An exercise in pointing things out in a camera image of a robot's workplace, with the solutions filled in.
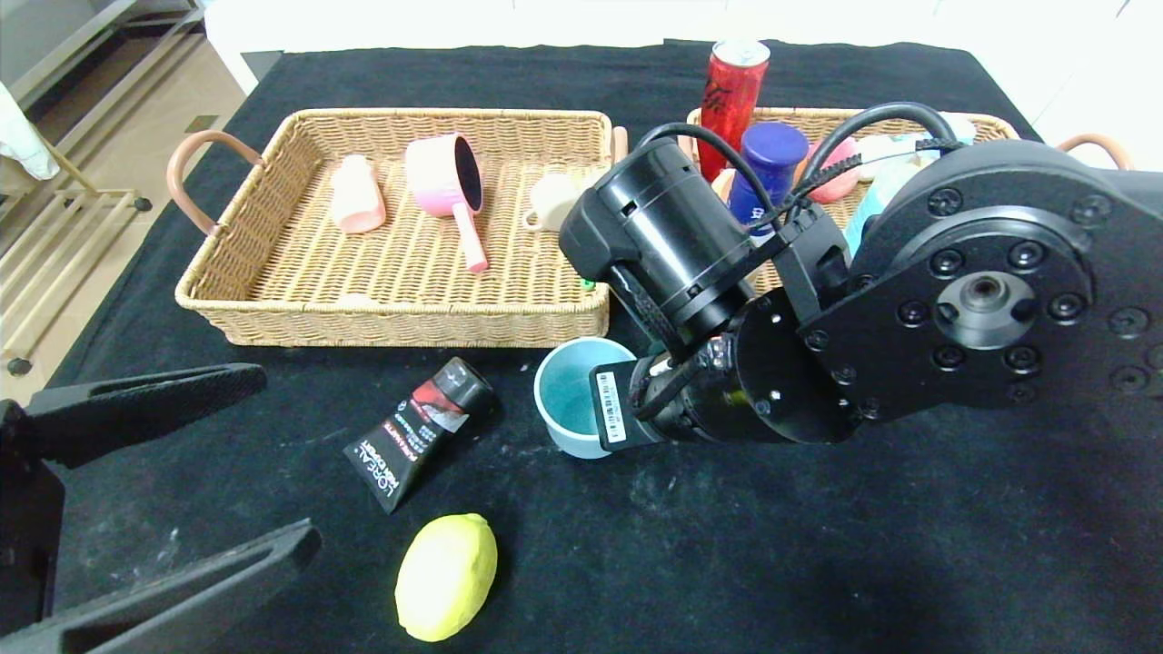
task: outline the table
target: table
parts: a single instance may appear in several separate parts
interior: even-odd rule
[[[761,102],[909,99],[1029,125],[965,52],[770,43]],[[228,130],[262,147],[330,106],[598,109],[632,138],[698,104],[706,43],[641,49],[361,50],[283,57]],[[211,151],[191,196],[216,215],[245,164]],[[834,446],[557,452],[531,403],[544,350],[238,348],[179,308],[201,234],[171,205],[53,385],[227,361],[265,392],[63,472],[58,606],[311,517],[323,550],[222,652],[428,649],[395,624],[413,534],[457,512],[500,543],[492,595],[449,652],[1132,652],[1163,642],[1157,415],[1051,419],[942,407]],[[644,337],[614,308],[611,336]],[[385,516],[341,448],[459,354],[497,388]]]

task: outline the wicker basket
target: wicker basket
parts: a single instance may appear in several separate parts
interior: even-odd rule
[[[762,107],[756,108],[755,113],[751,114],[751,122],[787,123],[802,131],[804,135],[807,136],[807,140],[814,143],[830,134],[835,128],[840,127],[840,123],[857,113],[858,109]],[[701,114],[701,109],[692,111],[686,116],[686,122],[699,125]],[[961,115],[969,119],[973,126],[977,127],[976,141],[978,142],[997,141],[1001,138],[1018,138],[1018,133],[1014,131],[1014,128],[1008,122],[999,118],[985,114]],[[870,134],[909,134],[922,130],[922,127],[907,120],[889,120],[857,131],[856,137],[859,138]],[[691,156],[694,161],[698,161],[699,155],[697,150],[691,152]],[[868,183],[861,183],[854,192],[842,198],[839,202],[826,205],[828,213],[832,214],[832,218],[835,219],[836,225],[839,225],[841,229],[848,226],[848,221],[851,220],[852,214],[856,213],[856,206],[859,205],[861,199],[864,198],[868,186]],[[776,273],[776,268],[771,265],[771,263],[765,263],[763,268],[748,279],[758,293],[765,293],[780,284],[779,275]]]
[[[407,144],[454,130],[485,186],[481,275],[465,270],[455,221],[426,215],[406,189]],[[248,346],[551,347],[605,334],[608,287],[584,287],[557,235],[520,219],[542,175],[580,183],[608,169],[611,137],[600,113],[512,109],[304,111],[262,157],[222,133],[194,135],[171,159],[171,193],[208,236],[177,301]],[[216,225],[180,186],[185,158],[207,141],[255,164]],[[329,218],[330,173],[349,154],[373,162],[387,207],[385,226],[365,234]],[[349,293],[374,301],[341,301]]]

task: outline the can lid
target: can lid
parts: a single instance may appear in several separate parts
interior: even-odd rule
[[[783,122],[757,122],[742,138],[743,157],[752,166],[785,168],[807,156],[807,136]]]
[[[454,356],[433,376],[433,383],[452,404],[465,413],[484,413],[492,407],[497,396],[493,388],[463,358]]]
[[[711,47],[711,52],[722,63],[733,66],[756,66],[771,57],[771,50],[758,41],[728,40]]]

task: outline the white cloth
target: white cloth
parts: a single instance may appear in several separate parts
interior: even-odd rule
[[[51,179],[60,172],[52,152],[3,84],[0,84],[0,155],[16,159],[37,179]]]

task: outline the barcode label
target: barcode label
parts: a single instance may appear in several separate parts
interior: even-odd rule
[[[601,415],[606,422],[606,441],[620,443],[626,440],[626,422],[622,421],[622,405],[618,399],[618,384],[613,372],[599,372],[598,399],[601,400]]]

